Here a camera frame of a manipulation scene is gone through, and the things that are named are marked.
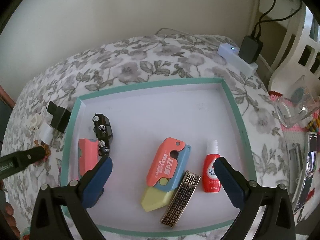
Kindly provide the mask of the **person hand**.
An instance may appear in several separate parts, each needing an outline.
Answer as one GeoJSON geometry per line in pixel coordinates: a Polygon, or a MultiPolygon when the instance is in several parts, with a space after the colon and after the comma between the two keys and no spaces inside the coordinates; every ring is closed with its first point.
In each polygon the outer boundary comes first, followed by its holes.
{"type": "Polygon", "coordinates": [[[14,233],[15,237],[17,239],[20,239],[21,234],[17,228],[17,223],[14,218],[14,210],[12,205],[9,204],[8,202],[5,202],[5,204],[1,208],[1,213],[3,214],[5,221],[9,225],[10,230],[14,233]]]}

